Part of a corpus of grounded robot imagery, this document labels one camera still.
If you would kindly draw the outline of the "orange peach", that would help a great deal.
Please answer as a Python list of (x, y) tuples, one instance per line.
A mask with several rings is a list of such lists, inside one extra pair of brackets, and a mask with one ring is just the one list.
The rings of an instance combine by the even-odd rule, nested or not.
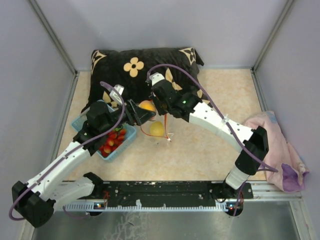
[(152, 112), (157, 111), (155, 105), (149, 100), (144, 100), (144, 101), (140, 102), (138, 106), (140, 108), (148, 110), (148, 111), (152, 111)]

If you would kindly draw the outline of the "yellow apple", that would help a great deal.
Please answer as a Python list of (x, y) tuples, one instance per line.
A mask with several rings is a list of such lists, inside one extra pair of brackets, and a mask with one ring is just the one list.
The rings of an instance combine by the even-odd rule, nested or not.
[(162, 122), (154, 121), (149, 127), (149, 134), (153, 137), (163, 137), (165, 135), (165, 127)]

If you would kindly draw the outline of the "clear zip top bag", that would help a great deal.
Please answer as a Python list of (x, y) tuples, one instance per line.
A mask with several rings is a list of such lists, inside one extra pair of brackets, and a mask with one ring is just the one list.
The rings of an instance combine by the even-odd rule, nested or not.
[(140, 131), (155, 145), (171, 145), (174, 136), (173, 117), (168, 113), (156, 115), (140, 126)]

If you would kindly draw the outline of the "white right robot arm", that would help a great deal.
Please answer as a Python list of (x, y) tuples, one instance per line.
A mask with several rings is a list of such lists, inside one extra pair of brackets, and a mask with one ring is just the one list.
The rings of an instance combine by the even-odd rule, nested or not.
[(256, 174), (269, 151), (267, 131), (263, 127), (252, 129), (227, 117), (221, 117), (208, 104), (193, 93), (181, 94), (166, 79), (151, 81), (151, 99), (160, 115), (170, 114), (174, 118), (198, 125), (224, 139), (239, 152), (233, 168), (226, 176), (223, 192), (235, 198), (241, 185)]

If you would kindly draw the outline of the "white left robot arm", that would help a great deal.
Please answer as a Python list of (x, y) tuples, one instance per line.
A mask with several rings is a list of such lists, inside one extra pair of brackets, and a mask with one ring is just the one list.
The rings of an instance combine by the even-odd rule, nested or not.
[(156, 115), (128, 100), (117, 110), (111, 110), (103, 101), (94, 102), (83, 116), (81, 130), (62, 152), (41, 173), (26, 183), (12, 186), (13, 206), (23, 219), (33, 227), (43, 226), (57, 209), (83, 198), (101, 197), (104, 182), (96, 174), (88, 172), (77, 181), (61, 186), (60, 183), (79, 164), (89, 159), (107, 140), (107, 134), (123, 124), (141, 126)]

